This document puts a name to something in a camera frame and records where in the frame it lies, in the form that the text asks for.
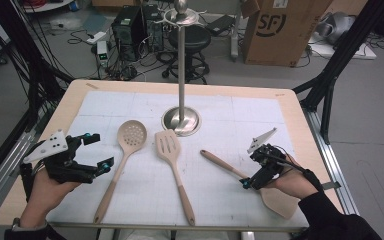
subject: metal pole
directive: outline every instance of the metal pole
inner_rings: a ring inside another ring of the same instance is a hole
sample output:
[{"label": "metal pole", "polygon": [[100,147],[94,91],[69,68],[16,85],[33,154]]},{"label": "metal pole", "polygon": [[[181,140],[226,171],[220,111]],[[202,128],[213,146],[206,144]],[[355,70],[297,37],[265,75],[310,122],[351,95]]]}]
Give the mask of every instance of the metal pole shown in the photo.
[{"label": "metal pole", "polygon": [[178,76],[179,76],[179,121],[185,119],[185,27],[179,26],[177,34],[178,42]]}]

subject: chair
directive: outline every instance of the chair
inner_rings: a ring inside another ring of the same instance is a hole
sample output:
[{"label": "chair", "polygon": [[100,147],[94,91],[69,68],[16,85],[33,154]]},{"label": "chair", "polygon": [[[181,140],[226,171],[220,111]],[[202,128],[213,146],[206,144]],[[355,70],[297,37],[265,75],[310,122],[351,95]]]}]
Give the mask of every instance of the chair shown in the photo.
[{"label": "chair", "polygon": [[[177,48],[177,33],[178,31],[171,31],[168,37],[169,43]],[[201,53],[201,50],[206,48],[211,43],[210,33],[203,27],[192,25],[185,27],[185,82],[189,83],[191,80],[202,79],[203,83],[207,85],[204,75],[210,72],[208,64]],[[178,65],[174,63],[177,61],[177,56],[171,61],[167,69],[162,73],[163,78],[168,78],[171,73],[176,78],[178,77]]]}]

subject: gray floor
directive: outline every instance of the gray floor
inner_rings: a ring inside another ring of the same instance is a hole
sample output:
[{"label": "gray floor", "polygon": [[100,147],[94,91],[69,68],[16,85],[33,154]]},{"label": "gray floor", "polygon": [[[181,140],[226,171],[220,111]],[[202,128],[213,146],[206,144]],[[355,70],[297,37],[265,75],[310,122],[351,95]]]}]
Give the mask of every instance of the gray floor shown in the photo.
[{"label": "gray floor", "polygon": [[[52,14],[64,16],[65,12],[50,12],[41,17],[46,21]],[[82,10],[75,15],[85,20],[88,14]],[[103,30],[110,23],[111,20],[107,20]],[[90,46],[68,44],[69,38],[72,38],[70,32],[47,35],[54,55],[72,75],[90,76],[96,69]],[[317,76],[328,61],[312,56],[311,63],[303,68],[251,66],[243,64],[241,56],[232,62],[229,51],[230,40],[223,37],[214,38],[205,49],[204,55],[211,67],[209,84],[293,88]],[[375,60],[352,60],[340,76],[333,99],[330,140],[361,216],[384,239],[384,50],[377,48],[374,52]],[[302,59],[298,65],[305,65],[307,61]],[[147,68],[137,65],[137,69],[143,72],[154,66],[159,63]],[[172,77],[161,77],[163,69],[139,75],[134,81],[175,83]],[[12,64],[0,65],[0,145],[26,111],[26,101]],[[0,194],[0,202],[7,190]],[[0,227],[0,238],[4,229]],[[95,238],[94,230],[61,231],[69,239]],[[256,236],[257,239],[288,239],[279,233],[257,233]]]}]

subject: round metal base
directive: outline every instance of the round metal base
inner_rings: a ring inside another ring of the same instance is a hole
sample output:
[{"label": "round metal base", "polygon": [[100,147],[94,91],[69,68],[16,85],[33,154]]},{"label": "round metal base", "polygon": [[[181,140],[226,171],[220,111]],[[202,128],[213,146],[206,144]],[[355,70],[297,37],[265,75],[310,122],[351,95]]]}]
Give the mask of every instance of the round metal base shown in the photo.
[{"label": "round metal base", "polygon": [[190,107],[184,107],[184,119],[180,121],[179,107],[167,110],[161,118],[164,129],[173,129],[179,137],[186,137],[196,133],[201,127],[201,116]]}]

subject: hand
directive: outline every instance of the hand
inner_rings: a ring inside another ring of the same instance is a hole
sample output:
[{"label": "hand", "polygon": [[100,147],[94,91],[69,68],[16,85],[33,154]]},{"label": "hand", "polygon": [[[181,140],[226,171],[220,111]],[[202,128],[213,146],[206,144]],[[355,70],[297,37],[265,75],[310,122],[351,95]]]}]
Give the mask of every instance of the hand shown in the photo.
[{"label": "hand", "polygon": [[[300,166],[291,156],[287,155],[286,160]],[[317,192],[317,189],[296,169],[285,167],[281,176],[271,182],[266,188],[277,188],[280,191],[303,199]]]},{"label": "hand", "polygon": [[46,215],[79,185],[80,183],[77,182],[60,184],[49,178],[45,168],[41,169],[36,173],[29,202],[20,217],[20,227],[37,228],[43,226]]}]

